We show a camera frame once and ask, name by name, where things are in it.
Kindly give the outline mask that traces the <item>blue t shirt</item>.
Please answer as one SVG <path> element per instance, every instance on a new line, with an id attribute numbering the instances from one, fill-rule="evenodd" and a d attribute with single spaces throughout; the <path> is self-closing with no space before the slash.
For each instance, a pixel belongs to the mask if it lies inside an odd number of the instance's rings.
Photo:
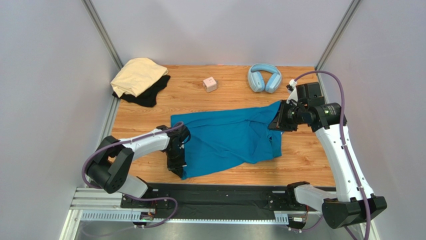
<path id="1" fill-rule="evenodd" d="M 190 131 L 181 179 L 280 157 L 282 134 L 268 128 L 279 107 L 277 101 L 262 107 L 172 115 L 172 125 L 183 122 Z"/>

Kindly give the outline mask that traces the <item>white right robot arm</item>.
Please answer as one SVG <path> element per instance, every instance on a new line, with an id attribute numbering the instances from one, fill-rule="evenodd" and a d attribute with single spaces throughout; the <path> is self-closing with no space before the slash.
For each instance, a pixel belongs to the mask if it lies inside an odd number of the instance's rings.
<path id="1" fill-rule="evenodd" d="M 314 187 L 306 181 L 287 186 L 290 206 L 309 206 L 321 212 L 333 229 L 361 223 L 366 228 L 387 208 L 386 199 L 377 196 L 366 180 L 350 142 L 344 114 L 345 105 L 320 101 L 310 105 L 294 99 L 281 100 L 269 124 L 270 130 L 293 132 L 308 125 L 324 149 L 335 181 L 335 194 Z"/>

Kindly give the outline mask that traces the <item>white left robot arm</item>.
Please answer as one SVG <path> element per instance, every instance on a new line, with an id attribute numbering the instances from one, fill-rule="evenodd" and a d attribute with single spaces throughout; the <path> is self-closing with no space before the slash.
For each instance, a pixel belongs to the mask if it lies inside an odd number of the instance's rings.
<path id="1" fill-rule="evenodd" d="M 181 121 L 173 127 L 161 125 L 131 138 L 107 136 L 84 162 L 81 176 L 89 187 L 108 194 L 121 193 L 134 203 L 174 202 L 169 196 L 152 197 L 152 188 L 140 177 L 131 175 L 130 167 L 145 155 L 162 152 L 166 155 L 167 169 L 182 177 L 187 166 L 185 144 L 190 139 L 190 130 Z"/>

